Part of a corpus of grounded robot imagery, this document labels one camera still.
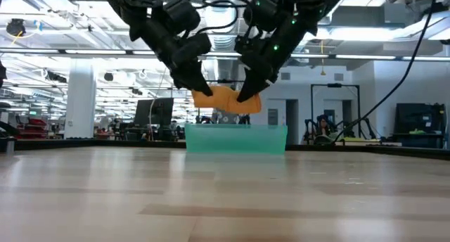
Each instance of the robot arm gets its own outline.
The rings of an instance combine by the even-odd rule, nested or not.
[[[178,35],[194,30],[200,16],[189,0],[107,0],[114,11],[130,26],[132,41],[142,38],[157,58],[170,70],[177,88],[212,95],[201,74],[198,56],[208,53],[211,43],[205,33],[185,38]],[[317,33],[317,22],[340,0],[252,0],[243,17],[249,25],[244,36],[236,37],[235,51],[247,66],[246,78],[238,102],[248,100],[270,83],[307,32]],[[151,8],[151,17],[147,9]],[[256,27],[259,34],[249,38]],[[262,32],[273,32],[261,39]]]
[[[201,91],[211,96],[198,56],[211,50],[205,33],[179,37],[200,24],[200,15],[189,0],[106,0],[123,21],[130,26],[132,41],[142,40],[170,70],[177,88]],[[147,10],[151,8],[151,17]]]
[[[244,11],[249,30],[273,32],[249,38],[250,31],[236,38],[235,50],[244,63],[245,82],[239,102],[261,92],[278,78],[278,71],[307,32],[317,33],[317,22],[340,0],[252,0]]]

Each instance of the wooden floor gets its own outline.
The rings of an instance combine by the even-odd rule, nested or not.
[[[71,148],[0,158],[0,241],[449,242],[450,163]]]

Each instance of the orange sponge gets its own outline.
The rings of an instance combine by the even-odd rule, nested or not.
[[[229,87],[210,87],[212,96],[208,97],[201,91],[192,91],[196,108],[218,108],[230,113],[259,113],[261,112],[261,98],[259,94],[239,103],[237,101],[239,91],[233,91]]]

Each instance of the fluorescent light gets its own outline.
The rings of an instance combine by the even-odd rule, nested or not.
[[[56,49],[4,49],[0,48],[2,53],[58,53]]]
[[[386,42],[394,38],[394,31],[373,27],[339,27],[335,28],[330,39],[344,41]]]
[[[386,0],[343,0],[340,6],[382,6]]]
[[[63,105],[54,104],[54,103],[52,103],[50,106],[51,106],[52,108],[65,108],[65,106],[63,106]]]
[[[206,54],[206,56],[237,56],[240,57],[240,54],[237,52],[217,52],[212,51]]]
[[[404,56],[401,58],[403,61],[410,61],[410,56]],[[416,56],[416,61],[429,61],[429,62],[450,62],[450,57],[444,57],[444,56]]]
[[[67,53],[80,53],[80,54],[101,54],[101,55],[124,55],[127,52],[121,50],[100,50],[100,49],[77,49],[77,50],[66,50]]]
[[[394,60],[395,56],[336,55],[338,59]]]
[[[155,55],[155,52],[153,51],[133,51],[133,54],[135,55]]]
[[[292,58],[328,58],[328,55],[302,53],[302,54],[293,54]]]
[[[28,111],[28,108],[7,108],[6,110],[20,112],[20,111]]]
[[[50,111],[52,111],[52,112],[61,112],[61,113],[65,113],[65,110],[60,109],[60,108],[51,108]]]
[[[40,102],[33,103],[33,105],[36,105],[36,106],[48,106],[48,104],[40,103]]]

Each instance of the translucent green container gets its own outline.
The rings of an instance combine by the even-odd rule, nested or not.
[[[186,125],[186,145],[193,153],[285,152],[288,128],[276,125]]]

